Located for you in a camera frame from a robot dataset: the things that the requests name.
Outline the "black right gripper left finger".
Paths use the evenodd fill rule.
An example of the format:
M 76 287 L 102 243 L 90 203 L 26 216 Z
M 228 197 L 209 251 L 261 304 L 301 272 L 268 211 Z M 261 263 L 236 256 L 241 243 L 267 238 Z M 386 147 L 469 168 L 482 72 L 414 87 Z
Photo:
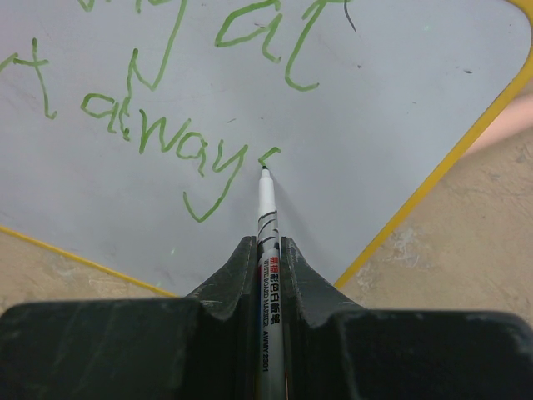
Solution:
M 27 302 L 1 317 L 4 399 L 251 399 L 257 243 L 185 297 Z

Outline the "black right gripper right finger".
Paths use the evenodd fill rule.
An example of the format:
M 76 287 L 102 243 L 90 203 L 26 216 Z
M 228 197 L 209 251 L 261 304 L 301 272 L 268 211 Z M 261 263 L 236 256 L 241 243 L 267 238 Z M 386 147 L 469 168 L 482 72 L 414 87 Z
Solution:
M 281 240 L 292 399 L 529 399 L 532 330 L 515 314 L 370 309 Z

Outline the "white green whiteboard marker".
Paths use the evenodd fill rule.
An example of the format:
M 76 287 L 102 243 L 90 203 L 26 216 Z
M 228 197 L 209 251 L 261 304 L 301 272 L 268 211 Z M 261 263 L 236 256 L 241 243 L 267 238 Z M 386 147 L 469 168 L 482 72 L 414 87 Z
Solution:
M 281 305 L 280 235 L 274 181 L 262 168 L 259 179 L 257 266 L 259 276 L 258 397 L 286 398 Z

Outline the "yellow framed whiteboard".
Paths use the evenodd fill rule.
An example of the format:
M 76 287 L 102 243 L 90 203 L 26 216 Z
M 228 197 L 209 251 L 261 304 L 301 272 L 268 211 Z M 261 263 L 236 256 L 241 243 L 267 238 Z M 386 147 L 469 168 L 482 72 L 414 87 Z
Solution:
M 257 232 L 338 281 L 531 56 L 529 1 L 4 1 L 1 224 L 185 294 Z

